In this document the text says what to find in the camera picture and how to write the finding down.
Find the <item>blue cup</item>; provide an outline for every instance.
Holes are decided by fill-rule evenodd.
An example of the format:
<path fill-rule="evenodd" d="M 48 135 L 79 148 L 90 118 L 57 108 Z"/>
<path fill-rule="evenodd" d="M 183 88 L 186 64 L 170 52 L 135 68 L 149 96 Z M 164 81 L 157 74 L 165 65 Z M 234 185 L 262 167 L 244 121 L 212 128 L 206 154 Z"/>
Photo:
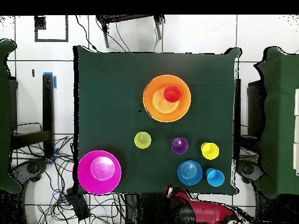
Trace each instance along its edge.
<path fill-rule="evenodd" d="M 206 176 L 211 186 L 218 187 L 224 183 L 224 174 L 216 169 L 207 169 Z"/>
<path fill-rule="evenodd" d="M 201 166 L 194 160 L 187 160 L 183 162 L 178 168 L 178 177 L 180 182 L 187 186 L 197 184 L 203 176 Z"/>

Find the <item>yellow cup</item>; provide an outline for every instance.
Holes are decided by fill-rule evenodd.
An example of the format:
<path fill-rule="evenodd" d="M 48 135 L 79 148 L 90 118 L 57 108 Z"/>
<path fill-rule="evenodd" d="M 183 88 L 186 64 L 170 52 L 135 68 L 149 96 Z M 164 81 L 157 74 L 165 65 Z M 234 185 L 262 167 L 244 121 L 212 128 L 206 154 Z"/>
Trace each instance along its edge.
<path fill-rule="evenodd" d="M 219 155 L 219 148 L 216 144 L 211 142 L 204 142 L 200 150 L 203 154 L 203 157 L 205 157 L 208 160 L 213 160 Z"/>
<path fill-rule="evenodd" d="M 146 149 L 151 144 L 151 136 L 145 131 L 138 132 L 134 138 L 136 146 L 140 149 Z"/>

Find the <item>plastic cup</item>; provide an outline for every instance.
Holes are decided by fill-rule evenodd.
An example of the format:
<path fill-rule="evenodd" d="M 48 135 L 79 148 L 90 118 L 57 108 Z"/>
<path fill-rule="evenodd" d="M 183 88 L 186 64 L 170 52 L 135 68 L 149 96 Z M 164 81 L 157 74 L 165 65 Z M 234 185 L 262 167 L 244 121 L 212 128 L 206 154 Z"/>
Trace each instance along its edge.
<path fill-rule="evenodd" d="M 188 142 L 179 136 L 172 141 L 171 148 L 175 153 L 183 154 L 188 150 Z"/>
<path fill-rule="evenodd" d="M 81 158 L 78 180 L 89 193 L 102 195 L 113 191 L 121 177 L 119 161 L 111 153 L 95 150 Z"/>
<path fill-rule="evenodd" d="M 194 160 L 183 162 L 178 168 L 178 177 L 180 182 L 187 186 L 197 184 L 203 176 L 201 166 Z"/>
<path fill-rule="evenodd" d="M 170 85 L 164 90 L 164 98 L 171 103 L 177 102 L 181 95 L 179 87 L 175 85 Z"/>
<path fill-rule="evenodd" d="M 146 149 L 147 147 L 149 147 L 151 141 L 152 141 L 151 136 L 149 135 L 149 133 L 145 131 L 141 131 L 137 133 L 134 138 L 135 145 L 140 149 Z"/>
<path fill-rule="evenodd" d="M 213 160 L 219 155 L 219 148 L 216 144 L 205 142 L 200 147 L 203 156 L 208 160 Z"/>
<path fill-rule="evenodd" d="M 221 186 L 224 183 L 224 175 L 221 171 L 209 168 L 206 171 L 208 183 L 213 187 Z"/>

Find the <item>red cup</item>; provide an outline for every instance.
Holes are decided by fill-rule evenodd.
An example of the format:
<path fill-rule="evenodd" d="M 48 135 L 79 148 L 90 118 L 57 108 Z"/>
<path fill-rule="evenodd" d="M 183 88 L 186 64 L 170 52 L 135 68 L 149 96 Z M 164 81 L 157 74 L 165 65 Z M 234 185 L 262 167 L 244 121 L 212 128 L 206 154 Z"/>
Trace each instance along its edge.
<path fill-rule="evenodd" d="M 179 87 L 175 85 L 170 85 L 164 90 L 164 98 L 171 103 L 177 102 L 181 94 Z"/>

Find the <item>purple cup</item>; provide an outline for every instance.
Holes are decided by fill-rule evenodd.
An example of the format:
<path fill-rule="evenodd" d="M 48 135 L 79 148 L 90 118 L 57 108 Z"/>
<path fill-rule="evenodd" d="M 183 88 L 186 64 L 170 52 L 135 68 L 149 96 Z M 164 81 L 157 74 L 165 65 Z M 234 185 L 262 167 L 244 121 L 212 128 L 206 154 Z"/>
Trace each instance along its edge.
<path fill-rule="evenodd" d="M 183 154 L 188 149 L 188 142 L 182 137 L 175 138 L 171 143 L 172 150 L 177 154 Z"/>

